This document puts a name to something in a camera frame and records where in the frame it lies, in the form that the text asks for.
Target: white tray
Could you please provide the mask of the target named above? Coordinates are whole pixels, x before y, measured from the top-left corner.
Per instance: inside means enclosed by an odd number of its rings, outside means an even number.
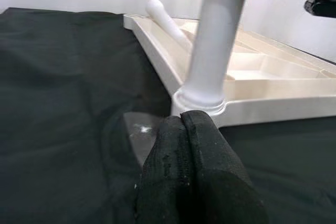
[[[198,21],[174,19],[193,41]],[[184,82],[190,54],[149,18],[125,15],[172,96]],[[239,30],[224,83],[218,126],[336,115],[336,66],[261,35]]]

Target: black cloth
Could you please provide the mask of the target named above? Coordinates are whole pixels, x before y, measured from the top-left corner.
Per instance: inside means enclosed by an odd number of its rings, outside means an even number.
[[[122,15],[0,15],[0,223],[132,223],[122,115],[170,97]]]
[[[162,123],[138,188],[137,224],[268,223],[241,160],[202,111]]]
[[[170,113],[122,15],[0,15],[0,223],[133,223],[121,120]],[[225,127],[270,223],[336,223],[336,117]]]

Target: white plastic handle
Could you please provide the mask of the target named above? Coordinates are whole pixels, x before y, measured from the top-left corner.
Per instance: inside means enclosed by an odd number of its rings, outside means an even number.
[[[186,51],[191,52],[193,44],[169,16],[159,0],[150,0],[146,11],[150,17]]]

